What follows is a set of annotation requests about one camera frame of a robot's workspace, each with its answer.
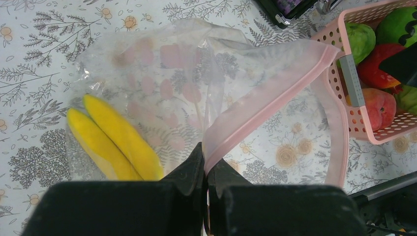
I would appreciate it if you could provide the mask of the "black poker chip case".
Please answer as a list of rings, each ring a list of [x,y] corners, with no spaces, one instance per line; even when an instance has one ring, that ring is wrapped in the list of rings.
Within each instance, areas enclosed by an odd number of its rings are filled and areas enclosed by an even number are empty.
[[[275,26],[285,29],[308,10],[315,8],[326,15],[342,0],[255,0],[254,2]]]

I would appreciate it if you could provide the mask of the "green toy watermelon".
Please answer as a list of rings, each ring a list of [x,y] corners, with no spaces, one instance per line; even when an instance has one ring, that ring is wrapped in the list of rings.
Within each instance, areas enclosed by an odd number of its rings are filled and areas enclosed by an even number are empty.
[[[409,47],[417,42],[417,7],[400,7],[389,13],[376,29],[377,44],[398,43]]]

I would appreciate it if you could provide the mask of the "green toy custard apple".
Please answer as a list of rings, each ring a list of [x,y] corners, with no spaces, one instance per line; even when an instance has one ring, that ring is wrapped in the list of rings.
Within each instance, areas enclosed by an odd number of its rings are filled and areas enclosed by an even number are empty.
[[[374,49],[375,32],[370,26],[360,23],[345,23],[345,28],[355,66],[358,66]]]

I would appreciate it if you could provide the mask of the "toy peach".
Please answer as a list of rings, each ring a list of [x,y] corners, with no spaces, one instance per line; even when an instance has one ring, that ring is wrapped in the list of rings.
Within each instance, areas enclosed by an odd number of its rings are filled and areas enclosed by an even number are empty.
[[[372,131],[390,126],[397,110],[394,96],[375,88],[363,88],[362,93]]]

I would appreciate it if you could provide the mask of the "red toy pepper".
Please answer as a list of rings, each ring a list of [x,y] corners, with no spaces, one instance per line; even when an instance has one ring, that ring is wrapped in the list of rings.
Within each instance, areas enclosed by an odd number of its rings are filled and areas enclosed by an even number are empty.
[[[393,76],[379,69],[380,63],[404,50],[406,47],[397,43],[384,43],[375,46],[373,51],[357,66],[360,80],[369,88],[389,89],[400,85]]]

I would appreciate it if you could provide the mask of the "pink plastic basket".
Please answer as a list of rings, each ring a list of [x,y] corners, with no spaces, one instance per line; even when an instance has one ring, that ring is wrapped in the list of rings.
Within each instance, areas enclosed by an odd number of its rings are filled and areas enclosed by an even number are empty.
[[[322,31],[312,36],[314,40],[341,49],[329,69],[329,84],[347,110],[351,138],[380,145],[416,131],[417,117],[409,113],[400,113],[389,127],[372,131],[362,95],[363,83],[358,77],[351,55],[345,23],[364,23],[375,28],[394,9],[416,4],[415,0],[384,0],[346,9]]]

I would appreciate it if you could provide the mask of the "green toy cabbage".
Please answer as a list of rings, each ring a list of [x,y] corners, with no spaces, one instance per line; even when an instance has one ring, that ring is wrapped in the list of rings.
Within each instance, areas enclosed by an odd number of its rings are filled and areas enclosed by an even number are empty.
[[[402,90],[394,97],[399,110],[413,115],[417,114],[417,88],[403,85]]]

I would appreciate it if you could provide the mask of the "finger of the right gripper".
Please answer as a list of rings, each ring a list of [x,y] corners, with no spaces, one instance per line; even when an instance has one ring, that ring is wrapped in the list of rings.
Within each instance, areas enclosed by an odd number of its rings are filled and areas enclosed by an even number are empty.
[[[379,69],[401,84],[417,87],[417,43],[383,60]]]

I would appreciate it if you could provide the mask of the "clear pink zip bag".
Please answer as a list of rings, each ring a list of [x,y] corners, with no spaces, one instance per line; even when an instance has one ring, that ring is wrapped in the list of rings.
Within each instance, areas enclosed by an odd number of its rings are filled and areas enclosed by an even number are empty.
[[[339,49],[311,39],[254,46],[238,29],[183,19],[110,33],[76,59],[69,108],[90,94],[112,105],[158,155],[164,176],[201,144],[204,173],[221,160],[254,184],[342,187],[343,103],[329,84]],[[68,143],[80,146],[67,130]],[[71,173],[107,178],[81,148]]]

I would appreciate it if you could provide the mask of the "yellow toy bananas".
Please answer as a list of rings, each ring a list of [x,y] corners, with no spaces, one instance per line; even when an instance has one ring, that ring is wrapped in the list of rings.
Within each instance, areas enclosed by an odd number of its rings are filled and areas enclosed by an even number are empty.
[[[159,181],[164,177],[158,155],[112,105],[90,94],[82,102],[85,111],[70,108],[67,123],[107,179]]]

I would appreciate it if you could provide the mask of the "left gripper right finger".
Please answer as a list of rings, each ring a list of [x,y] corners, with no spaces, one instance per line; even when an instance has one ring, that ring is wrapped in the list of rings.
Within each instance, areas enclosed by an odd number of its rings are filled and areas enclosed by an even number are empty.
[[[208,235],[366,235],[356,204],[335,186],[254,185],[224,160],[210,170],[207,184]]]

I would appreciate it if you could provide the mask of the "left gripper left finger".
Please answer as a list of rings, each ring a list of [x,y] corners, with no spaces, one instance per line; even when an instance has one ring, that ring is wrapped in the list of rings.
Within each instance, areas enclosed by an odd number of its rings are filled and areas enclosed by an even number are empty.
[[[201,144],[160,181],[68,181],[50,187],[25,236],[200,236]]]

